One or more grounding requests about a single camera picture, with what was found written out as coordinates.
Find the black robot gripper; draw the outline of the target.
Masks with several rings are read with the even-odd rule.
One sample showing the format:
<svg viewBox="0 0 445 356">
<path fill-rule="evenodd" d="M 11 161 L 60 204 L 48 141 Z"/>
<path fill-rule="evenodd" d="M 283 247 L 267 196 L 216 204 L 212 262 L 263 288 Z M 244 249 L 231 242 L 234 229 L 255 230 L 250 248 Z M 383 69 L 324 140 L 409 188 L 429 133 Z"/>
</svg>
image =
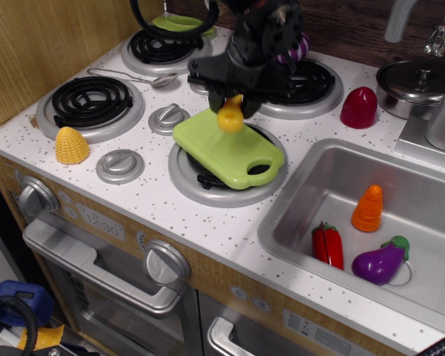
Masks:
<svg viewBox="0 0 445 356">
<path fill-rule="evenodd" d="M 188 81 L 208 90 L 209 107 L 215 113 L 227 98 L 242 94 L 243 117 L 251 118 L 270 96 L 290 97 L 295 90 L 286 66 L 274 60 L 250 66 L 231 45 L 220 55 L 192 60 L 188 70 Z"/>
</svg>

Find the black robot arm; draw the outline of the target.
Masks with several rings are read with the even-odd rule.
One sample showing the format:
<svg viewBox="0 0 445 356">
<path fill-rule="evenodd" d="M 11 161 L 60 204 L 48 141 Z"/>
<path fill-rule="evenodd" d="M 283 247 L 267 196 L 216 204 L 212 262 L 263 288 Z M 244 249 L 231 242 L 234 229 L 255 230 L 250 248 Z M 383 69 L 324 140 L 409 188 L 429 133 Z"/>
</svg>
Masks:
<svg viewBox="0 0 445 356">
<path fill-rule="evenodd" d="M 218 112 L 240 94 L 244 118 L 279 95 L 293 96 L 291 75 L 297 64 L 290 56 L 303 39 L 303 13 L 298 1 L 227 1 L 236 27 L 225 51 L 188 63 L 188 81 L 208 90 L 209 107 Z"/>
</svg>

